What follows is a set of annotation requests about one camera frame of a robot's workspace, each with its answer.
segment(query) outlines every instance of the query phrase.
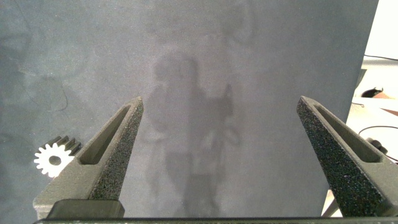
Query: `gray surface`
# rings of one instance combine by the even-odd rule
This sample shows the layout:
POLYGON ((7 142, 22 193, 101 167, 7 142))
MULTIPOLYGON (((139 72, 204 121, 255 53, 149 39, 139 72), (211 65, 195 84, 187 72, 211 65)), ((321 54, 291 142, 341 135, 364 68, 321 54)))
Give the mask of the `gray surface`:
POLYGON ((126 217, 319 216, 300 95, 345 120, 375 1, 10 1, 0 7, 0 222, 35 219, 35 149, 143 96, 126 217))

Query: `gear teeth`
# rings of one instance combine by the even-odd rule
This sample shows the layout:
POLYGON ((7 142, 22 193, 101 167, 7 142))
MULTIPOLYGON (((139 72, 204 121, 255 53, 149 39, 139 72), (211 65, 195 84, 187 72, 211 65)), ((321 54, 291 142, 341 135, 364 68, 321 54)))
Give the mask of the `gear teeth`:
POLYGON ((35 153, 36 158, 34 162, 37 164, 36 168, 42 174, 47 174, 49 177, 57 177, 61 171, 75 158, 75 153, 80 148, 80 142, 75 139, 68 139, 68 136, 55 139, 45 143, 35 153), (59 165, 53 165, 50 162, 50 157, 57 156, 61 159, 59 165))

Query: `black cable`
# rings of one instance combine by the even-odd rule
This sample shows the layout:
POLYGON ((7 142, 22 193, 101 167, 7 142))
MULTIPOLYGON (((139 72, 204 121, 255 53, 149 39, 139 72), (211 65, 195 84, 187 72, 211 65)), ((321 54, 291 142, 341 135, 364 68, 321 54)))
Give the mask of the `black cable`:
POLYGON ((396 58, 387 58, 387 57, 382 57, 382 56, 374 56, 374 55, 364 55, 367 57, 375 57, 375 58, 382 58, 382 59, 387 59, 387 60, 394 60, 394 61, 398 61, 398 59, 396 58))
MULTIPOLYGON (((395 129, 398 129, 398 128, 395 127, 395 126, 376 125, 376 126, 370 126, 370 127, 367 127, 367 128, 362 129, 362 130, 358 133, 358 135, 360 135, 361 132, 363 132, 363 131, 365 131, 365 130, 367 130, 367 129, 371 129, 371 128, 395 128, 395 129)), ((387 154, 384 154, 384 155, 387 156, 388 158, 394 160, 396 163, 398 163, 398 159, 393 158, 393 157, 391 157, 391 156, 388 156, 387 154)))
POLYGON ((370 127, 364 128, 358 134, 361 134, 361 132, 363 132, 363 131, 365 131, 367 129, 371 129, 371 128, 395 128, 395 129, 398 129, 395 126, 376 125, 376 126, 370 126, 370 127))

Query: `white gear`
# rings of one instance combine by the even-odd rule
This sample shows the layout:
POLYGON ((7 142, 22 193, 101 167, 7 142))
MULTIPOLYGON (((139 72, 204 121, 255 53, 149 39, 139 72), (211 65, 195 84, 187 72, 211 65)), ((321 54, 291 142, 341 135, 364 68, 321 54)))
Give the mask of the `white gear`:
POLYGON ((45 145, 45 149, 39 148, 40 153, 36 153, 34 162, 37 163, 38 169, 43 169, 42 174, 49 173, 49 177, 57 177, 61 171, 75 158, 75 156, 69 156, 71 150, 65 151, 65 146, 61 145, 58 147, 57 143, 54 143, 52 147, 49 144, 45 145), (59 165, 53 165, 50 162, 50 157, 55 156, 61 160, 59 165))

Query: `textured gripper surface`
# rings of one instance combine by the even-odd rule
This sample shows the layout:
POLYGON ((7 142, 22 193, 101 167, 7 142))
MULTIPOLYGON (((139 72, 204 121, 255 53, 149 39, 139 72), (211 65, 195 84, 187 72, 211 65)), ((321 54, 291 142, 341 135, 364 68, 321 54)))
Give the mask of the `textured gripper surface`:
POLYGON ((136 106, 136 110, 131 114, 132 117, 128 118, 128 124, 120 136, 115 135, 115 138, 119 138, 120 140, 113 149, 114 153, 107 161, 101 173, 101 178, 95 185, 89 199, 119 200, 131 150, 137 136, 142 113, 144 112, 142 101, 132 106, 136 106))
POLYGON ((303 98, 297 105, 297 113, 343 216, 375 216, 377 206, 384 200, 381 193, 322 124, 320 114, 312 111, 303 98))

